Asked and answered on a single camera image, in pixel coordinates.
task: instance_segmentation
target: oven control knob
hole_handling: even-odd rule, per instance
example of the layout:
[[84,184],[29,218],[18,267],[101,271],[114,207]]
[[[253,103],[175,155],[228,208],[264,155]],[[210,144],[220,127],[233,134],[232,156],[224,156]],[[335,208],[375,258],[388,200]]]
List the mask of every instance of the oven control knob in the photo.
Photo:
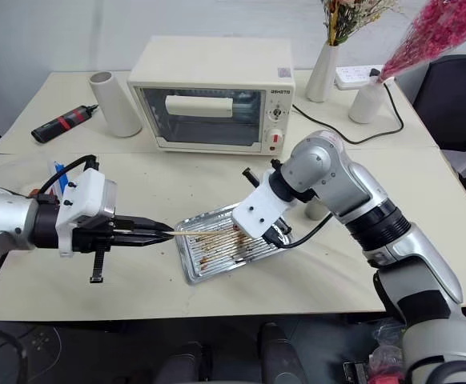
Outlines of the oven control knob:
[[280,146],[283,144],[283,131],[278,129],[272,129],[268,131],[267,142],[271,146]]

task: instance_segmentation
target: white cylinder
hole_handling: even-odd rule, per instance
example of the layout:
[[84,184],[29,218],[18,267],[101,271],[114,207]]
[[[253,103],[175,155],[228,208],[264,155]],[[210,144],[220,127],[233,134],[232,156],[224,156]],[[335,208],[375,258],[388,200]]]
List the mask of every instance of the white cylinder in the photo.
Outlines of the white cylinder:
[[113,135],[127,138],[141,130],[139,116],[111,72],[93,74],[89,84]]
[[362,86],[348,111],[348,117],[355,122],[368,124],[377,116],[384,100],[384,86],[376,78]]
[[329,210],[324,204],[320,202],[317,197],[314,197],[306,204],[304,213],[310,220],[319,221],[325,218],[327,214],[329,214]]
[[325,42],[316,61],[311,77],[307,81],[306,97],[313,102],[325,102],[335,82],[338,46]]

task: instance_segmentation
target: cream toaster oven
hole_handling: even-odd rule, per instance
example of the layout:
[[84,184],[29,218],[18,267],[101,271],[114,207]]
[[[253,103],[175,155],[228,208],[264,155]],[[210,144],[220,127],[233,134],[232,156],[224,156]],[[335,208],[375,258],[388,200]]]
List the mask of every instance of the cream toaster oven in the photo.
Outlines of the cream toaster oven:
[[295,90],[290,42],[153,37],[128,86],[162,150],[278,154]]

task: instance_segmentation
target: metal baking tray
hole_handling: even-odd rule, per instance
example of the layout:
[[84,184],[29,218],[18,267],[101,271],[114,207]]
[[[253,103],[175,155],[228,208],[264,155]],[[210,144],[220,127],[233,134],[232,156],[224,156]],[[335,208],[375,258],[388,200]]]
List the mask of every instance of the metal baking tray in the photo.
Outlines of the metal baking tray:
[[[177,231],[227,230],[226,233],[216,236],[176,236],[183,270],[189,284],[201,282],[283,251],[267,244],[262,238],[249,238],[233,228],[231,212],[237,205],[200,214],[176,225]],[[277,226],[274,228],[283,244],[292,241],[291,234],[284,235]]]

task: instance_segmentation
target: tabletop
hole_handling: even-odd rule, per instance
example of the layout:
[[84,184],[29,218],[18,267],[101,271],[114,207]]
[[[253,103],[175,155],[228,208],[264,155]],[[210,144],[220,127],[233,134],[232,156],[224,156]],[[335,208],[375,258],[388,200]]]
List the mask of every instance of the tabletop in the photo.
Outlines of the tabletop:
[[[450,263],[466,305],[466,194],[434,147],[349,150],[386,188]],[[269,167],[265,157],[221,154],[99,154],[102,171],[118,183],[118,214],[173,226],[184,218],[245,198],[241,172]],[[69,162],[76,154],[51,154]],[[17,155],[0,155],[0,166]],[[12,168],[25,193],[46,176]],[[0,186],[8,186],[0,178]],[[303,206],[287,214],[295,238],[316,222]],[[347,230],[331,220],[309,242],[190,286],[174,240],[143,248],[116,247],[106,255],[103,284],[90,284],[92,254],[60,258],[57,250],[11,252],[0,273],[0,320],[79,321],[241,314],[332,313],[382,310],[374,270]]]
[[[119,84],[133,104],[127,89],[129,72],[114,72]],[[356,96],[357,90],[338,90],[334,88],[327,102],[310,102],[304,96],[304,89],[310,70],[296,70],[297,89],[294,103],[303,112],[320,121],[332,124],[351,140],[360,140],[388,130],[396,129],[399,124],[393,113],[389,100],[383,104],[378,116],[371,124],[358,124],[347,116],[348,109]],[[156,148],[151,130],[142,129],[130,138],[117,138],[107,131],[106,121],[98,110],[93,118],[75,127],[46,144],[37,143],[30,132],[42,124],[56,118],[68,110],[80,105],[92,105],[96,99],[88,84],[92,73],[57,73],[50,74],[38,93],[30,100],[25,110],[19,115],[12,127],[0,140],[0,154],[32,154],[34,152],[84,153],[134,153],[155,152]],[[347,148],[421,148],[436,147],[420,118],[416,115],[409,101],[400,88],[394,84],[391,92],[402,119],[404,130],[398,134],[371,140],[359,146],[346,144]],[[298,112],[293,111],[288,123],[285,148],[292,148],[297,140],[319,129]]]

